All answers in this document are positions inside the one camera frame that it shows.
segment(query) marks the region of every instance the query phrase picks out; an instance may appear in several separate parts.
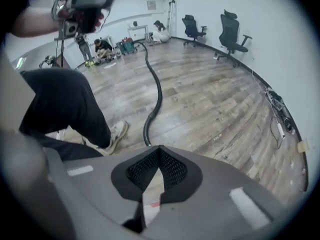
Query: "ladder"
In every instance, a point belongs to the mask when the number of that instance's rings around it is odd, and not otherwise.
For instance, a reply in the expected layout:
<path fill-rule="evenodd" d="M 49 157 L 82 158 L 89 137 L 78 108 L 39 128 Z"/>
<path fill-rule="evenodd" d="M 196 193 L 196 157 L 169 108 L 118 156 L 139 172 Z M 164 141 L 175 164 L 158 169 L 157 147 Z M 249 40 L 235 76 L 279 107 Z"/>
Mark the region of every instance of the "ladder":
<path fill-rule="evenodd" d="M 169 32 L 170 38 L 171 38 L 171 34 L 172 34 L 172 19 L 173 19 L 173 15 L 174 15 L 175 10 L 176 10 L 176 1 L 172 0 L 169 2 L 168 21 L 166 23 L 166 29 Z"/>

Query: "black office chair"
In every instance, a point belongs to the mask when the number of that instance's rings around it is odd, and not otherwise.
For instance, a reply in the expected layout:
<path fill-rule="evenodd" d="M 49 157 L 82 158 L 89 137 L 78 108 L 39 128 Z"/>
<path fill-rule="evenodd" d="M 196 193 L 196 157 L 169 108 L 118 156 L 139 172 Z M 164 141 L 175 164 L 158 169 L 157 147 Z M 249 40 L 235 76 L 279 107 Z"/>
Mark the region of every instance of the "black office chair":
<path fill-rule="evenodd" d="M 238 44 L 238 29 L 239 29 L 239 21 L 236 19 L 238 16 L 235 13 L 228 12 L 224 10 L 224 14 L 221 14 L 221 22 L 223 27 L 223 32 L 220 35 L 219 39 L 221 44 L 227 48 L 229 51 L 227 55 L 221 55 L 217 58 L 217 61 L 220 60 L 220 58 L 226 57 L 227 59 L 232 60 L 233 67 L 235 68 L 237 66 L 237 61 L 231 56 L 231 53 L 234 54 L 235 51 L 239 51 L 242 53 L 247 53 L 248 49 L 244 47 L 244 44 L 246 43 L 247 39 L 252 39 L 252 37 L 248 35 L 243 35 L 244 40 L 242 44 Z"/>
<path fill-rule="evenodd" d="M 197 43 L 196 40 L 198 40 L 198 37 L 203 37 L 205 36 L 207 33 L 205 33 L 205 28 L 207 26 L 202 26 L 202 32 L 198 32 L 197 29 L 197 24 L 195 21 L 195 18 L 192 15 L 186 15 L 183 19 L 182 19 L 184 25 L 185 25 L 185 33 L 189 38 L 193 38 L 193 41 L 185 41 L 183 43 L 183 45 L 187 45 L 189 43 L 193 43 L 193 47 L 196 47 Z"/>

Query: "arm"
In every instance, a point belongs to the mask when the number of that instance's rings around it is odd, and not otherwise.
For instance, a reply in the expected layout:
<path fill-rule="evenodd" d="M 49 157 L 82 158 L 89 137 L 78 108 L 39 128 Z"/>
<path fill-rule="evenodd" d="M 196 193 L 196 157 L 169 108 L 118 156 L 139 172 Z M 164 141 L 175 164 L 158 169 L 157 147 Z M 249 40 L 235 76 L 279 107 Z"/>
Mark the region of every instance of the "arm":
<path fill-rule="evenodd" d="M 52 19 L 50 9 L 28 7 L 16 18 L 11 33 L 19 38 L 30 38 L 58 29 L 59 22 Z"/>

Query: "white table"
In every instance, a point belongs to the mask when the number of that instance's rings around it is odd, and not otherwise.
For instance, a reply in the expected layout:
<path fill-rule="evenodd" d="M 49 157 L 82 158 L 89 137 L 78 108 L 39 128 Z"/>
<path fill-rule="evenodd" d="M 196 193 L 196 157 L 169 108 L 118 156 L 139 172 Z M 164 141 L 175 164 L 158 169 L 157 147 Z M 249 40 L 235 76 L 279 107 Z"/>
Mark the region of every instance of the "white table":
<path fill-rule="evenodd" d="M 133 30 L 139 30 L 139 29 L 144 29 L 145 31 L 145 34 L 146 34 L 146 38 L 147 40 L 149 40 L 149 30 L 148 30 L 148 25 L 141 25 L 141 26 L 133 26 L 133 27 L 129 27 L 128 28 L 128 34 L 129 34 L 129 37 L 131 37 L 131 33 L 130 31 L 133 31 Z"/>

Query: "black pants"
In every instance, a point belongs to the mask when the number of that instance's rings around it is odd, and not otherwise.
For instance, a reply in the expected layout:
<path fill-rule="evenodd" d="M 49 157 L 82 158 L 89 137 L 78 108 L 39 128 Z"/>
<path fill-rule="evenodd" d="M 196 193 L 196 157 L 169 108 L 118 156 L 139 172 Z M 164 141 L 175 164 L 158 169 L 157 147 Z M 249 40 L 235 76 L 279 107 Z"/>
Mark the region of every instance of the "black pants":
<path fill-rule="evenodd" d="M 87 79 L 71 69 L 39 69 L 22 77 L 35 92 L 20 131 L 46 148 L 58 151 L 63 161 L 101 157 L 85 145 L 56 140 L 45 134 L 71 126 L 92 144 L 106 148 L 110 130 Z"/>

